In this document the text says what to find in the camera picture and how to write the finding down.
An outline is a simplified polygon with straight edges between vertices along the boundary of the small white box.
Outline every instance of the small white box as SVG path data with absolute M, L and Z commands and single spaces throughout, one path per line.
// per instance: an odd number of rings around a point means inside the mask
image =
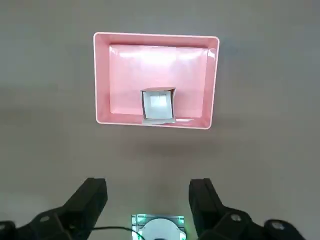
M 146 125 L 176 122 L 174 114 L 174 87 L 152 87 L 141 91 L 143 120 Z

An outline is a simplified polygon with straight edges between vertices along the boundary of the pink plastic bin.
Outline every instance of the pink plastic bin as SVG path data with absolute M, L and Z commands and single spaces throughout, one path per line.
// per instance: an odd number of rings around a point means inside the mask
M 211 127 L 217 37 L 97 32 L 93 48 L 98 123 L 142 125 L 140 91 L 173 87 L 176 122 L 154 126 Z

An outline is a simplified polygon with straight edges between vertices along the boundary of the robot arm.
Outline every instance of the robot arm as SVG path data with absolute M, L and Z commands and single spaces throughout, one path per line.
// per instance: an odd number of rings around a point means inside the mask
M 104 179 L 88 178 L 61 207 L 16 228 L 0 221 L 0 240 L 87 240 L 108 200 Z
M 224 206 L 208 178 L 190 181 L 189 204 L 198 240 L 305 240 L 286 221 L 259 226 L 246 212 Z
M 0 240 L 87 240 L 107 200 L 106 181 L 88 178 L 63 206 L 25 226 L 0 221 Z M 189 204 L 198 240 L 305 240 L 286 221 L 271 219 L 259 226 L 246 212 L 224 206 L 208 178 L 190 181 Z

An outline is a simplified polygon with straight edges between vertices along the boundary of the wire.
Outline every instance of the wire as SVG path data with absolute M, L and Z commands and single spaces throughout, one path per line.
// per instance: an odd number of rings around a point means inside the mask
M 125 226 L 97 226 L 91 229 L 91 231 L 98 231 L 98 230 L 109 230 L 109 229 L 114 229 L 114 230 L 126 230 L 128 232 L 133 232 L 135 234 L 137 234 L 138 237 L 140 237 L 142 240 L 146 240 L 140 233 L 138 233 L 137 231 L 129 228 L 129 227 L 125 227 Z

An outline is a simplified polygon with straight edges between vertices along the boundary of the gray surface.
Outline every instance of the gray surface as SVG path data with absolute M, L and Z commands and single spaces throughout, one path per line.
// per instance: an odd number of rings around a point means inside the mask
M 26 223 L 97 176 L 109 187 L 98 225 L 185 215 L 195 239 L 188 183 L 210 177 L 226 205 L 318 239 L 319 10 L 317 0 L 2 1 L 0 219 Z M 98 31 L 218 36 L 211 130 L 98 125 Z M 116 235 L 130 239 L 91 239 Z

